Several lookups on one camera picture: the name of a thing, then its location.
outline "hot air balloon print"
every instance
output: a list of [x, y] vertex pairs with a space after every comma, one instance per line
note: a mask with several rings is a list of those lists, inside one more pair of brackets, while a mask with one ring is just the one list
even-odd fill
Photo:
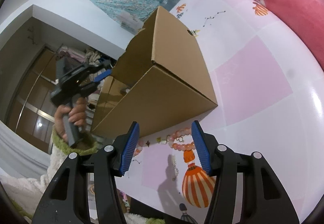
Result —
[[268, 14], [268, 9], [266, 9], [263, 5], [257, 3], [257, 2], [253, 2], [253, 4], [255, 4], [255, 7], [253, 7], [253, 9], [255, 10], [255, 14], [257, 16], [266, 16]]
[[182, 10], [184, 10], [184, 8], [186, 7], [186, 4], [182, 4], [180, 6], [178, 6], [177, 9], [177, 13], [180, 13]]
[[185, 204], [181, 203], [179, 205], [179, 208], [182, 212], [182, 216], [180, 217], [181, 220], [184, 220], [184, 221], [192, 223], [192, 224], [198, 224], [197, 221], [195, 221], [195, 219], [192, 216], [188, 215], [187, 207]]
[[213, 195], [215, 179], [195, 164], [192, 150], [183, 152], [183, 159], [188, 165], [182, 182], [183, 197], [195, 207], [208, 207]]

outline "bead necklace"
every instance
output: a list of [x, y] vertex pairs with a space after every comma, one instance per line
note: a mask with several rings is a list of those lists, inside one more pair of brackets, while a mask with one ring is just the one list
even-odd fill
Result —
[[174, 142], [175, 140], [177, 140], [183, 143], [184, 142], [183, 137], [186, 135], [191, 135], [191, 128], [187, 127], [185, 129], [178, 130], [173, 134], [168, 135], [166, 137], [166, 140], [171, 148], [178, 151], [185, 151], [185, 150], [189, 151], [189, 150], [196, 149], [194, 142], [191, 142], [190, 144], [177, 144]]
[[143, 150], [143, 145], [144, 145], [144, 141], [139, 140], [137, 143], [137, 147], [134, 151], [133, 157], [137, 156]]

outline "person's hand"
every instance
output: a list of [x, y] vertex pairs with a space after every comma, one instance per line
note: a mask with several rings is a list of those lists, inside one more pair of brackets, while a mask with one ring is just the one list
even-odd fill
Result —
[[72, 110], [70, 107], [64, 105], [60, 105], [57, 108], [54, 114], [55, 130], [66, 143], [68, 142], [68, 139], [64, 129], [63, 115], [68, 113], [69, 122], [74, 123], [74, 125], [77, 126], [84, 126], [85, 118], [86, 118], [85, 109], [86, 109], [86, 101], [84, 98], [79, 98], [77, 100], [76, 106]]

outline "orange striped balloon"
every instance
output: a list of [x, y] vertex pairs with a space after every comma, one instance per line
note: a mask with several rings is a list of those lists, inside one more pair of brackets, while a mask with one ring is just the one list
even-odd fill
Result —
[[255, 14], [257, 16], [266, 16], [268, 14], [268, 9], [266, 9], [263, 5], [257, 3], [257, 2], [253, 2], [253, 4], [255, 4], [255, 7], [253, 7], [253, 9], [255, 10]]
[[188, 165], [182, 182], [182, 194], [191, 205], [208, 207], [214, 186], [215, 179], [209, 177], [201, 167], [194, 162]]

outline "cardboard box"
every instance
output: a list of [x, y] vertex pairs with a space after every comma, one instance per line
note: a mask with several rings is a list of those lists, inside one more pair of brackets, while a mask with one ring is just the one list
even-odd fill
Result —
[[142, 137], [216, 106], [196, 38], [178, 19], [159, 7], [106, 78], [92, 132], [115, 138], [127, 133], [132, 122], [137, 121]]

